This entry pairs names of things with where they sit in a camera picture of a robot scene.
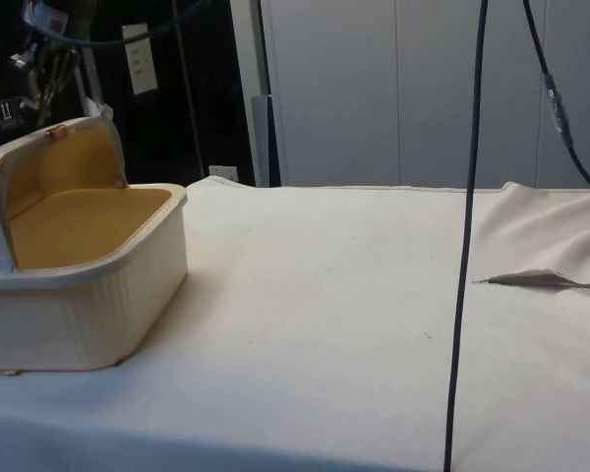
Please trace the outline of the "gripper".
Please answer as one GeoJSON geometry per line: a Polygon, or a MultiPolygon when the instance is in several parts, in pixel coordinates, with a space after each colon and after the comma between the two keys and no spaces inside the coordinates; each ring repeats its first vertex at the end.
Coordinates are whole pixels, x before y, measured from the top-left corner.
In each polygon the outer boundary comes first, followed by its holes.
{"type": "Polygon", "coordinates": [[[36,29],[31,30],[34,64],[53,64],[58,60],[57,71],[52,74],[34,69],[29,73],[29,107],[33,112],[33,124],[42,126],[50,106],[50,101],[60,94],[70,82],[75,69],[81,62],[81,54],[76,47],[56,39],[48,38],[36,29]]]}

